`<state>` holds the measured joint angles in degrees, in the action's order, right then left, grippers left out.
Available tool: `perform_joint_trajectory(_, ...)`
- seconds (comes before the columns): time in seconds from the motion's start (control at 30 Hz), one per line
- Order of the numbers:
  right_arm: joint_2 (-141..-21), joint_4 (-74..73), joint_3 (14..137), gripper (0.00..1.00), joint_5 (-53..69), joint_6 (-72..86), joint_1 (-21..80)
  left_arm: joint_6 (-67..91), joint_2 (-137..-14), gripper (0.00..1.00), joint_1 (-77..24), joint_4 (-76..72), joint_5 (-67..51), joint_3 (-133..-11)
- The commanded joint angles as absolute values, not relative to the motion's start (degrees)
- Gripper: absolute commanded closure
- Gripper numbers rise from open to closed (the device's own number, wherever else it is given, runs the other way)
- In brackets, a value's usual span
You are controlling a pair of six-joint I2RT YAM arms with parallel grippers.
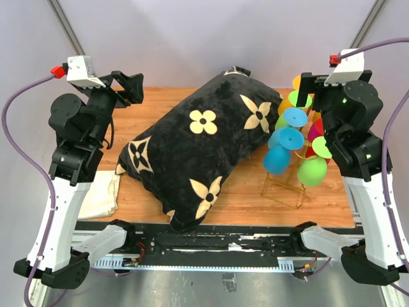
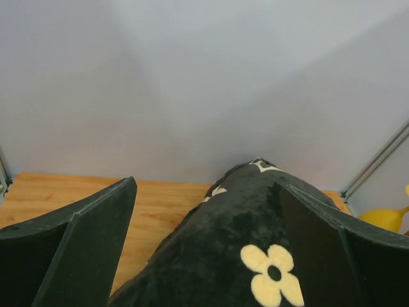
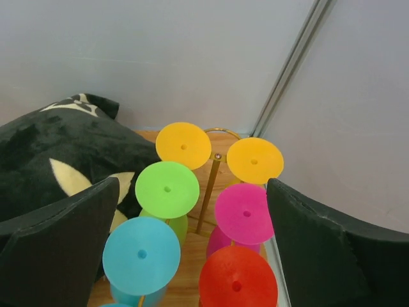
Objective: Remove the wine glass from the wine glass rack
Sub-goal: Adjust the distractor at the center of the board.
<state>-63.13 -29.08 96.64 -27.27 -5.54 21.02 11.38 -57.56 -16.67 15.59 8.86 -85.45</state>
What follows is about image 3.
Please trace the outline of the blue wine glass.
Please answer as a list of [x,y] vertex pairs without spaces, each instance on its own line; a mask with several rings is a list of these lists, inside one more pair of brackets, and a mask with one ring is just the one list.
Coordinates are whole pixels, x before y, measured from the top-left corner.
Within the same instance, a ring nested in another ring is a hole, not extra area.
[[180,243],[169,225],[154,217],[136,217],[109,235],[102,264],[117,303],[158,306],[180,259]]
[[120,303],[111,303],[111,304],[104,304],[99,307],[129,307],[129,306],[125,304],[120,304]]

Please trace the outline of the blue wine glass front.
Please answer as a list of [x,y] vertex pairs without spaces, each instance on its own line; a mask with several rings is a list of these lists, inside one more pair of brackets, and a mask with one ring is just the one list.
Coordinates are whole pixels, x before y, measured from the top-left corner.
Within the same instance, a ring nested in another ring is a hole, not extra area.
[[99,307],[129,307],[129,306],[125,304],[120,304],[120,303],[111,303],[111,304],[104,304]]

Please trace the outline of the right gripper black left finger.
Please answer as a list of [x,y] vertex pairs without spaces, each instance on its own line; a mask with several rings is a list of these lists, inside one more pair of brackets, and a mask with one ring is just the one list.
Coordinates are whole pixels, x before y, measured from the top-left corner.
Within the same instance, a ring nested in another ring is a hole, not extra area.
[[109,177],[1,222],[1,306],[86,306],[119,192]]

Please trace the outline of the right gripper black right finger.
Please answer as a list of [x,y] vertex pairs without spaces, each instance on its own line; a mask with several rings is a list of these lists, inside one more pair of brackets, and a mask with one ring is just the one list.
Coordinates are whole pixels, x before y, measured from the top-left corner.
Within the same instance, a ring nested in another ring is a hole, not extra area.
[[267,200],[292,306],[407,306],[408,234],[361,221],[276,178]]

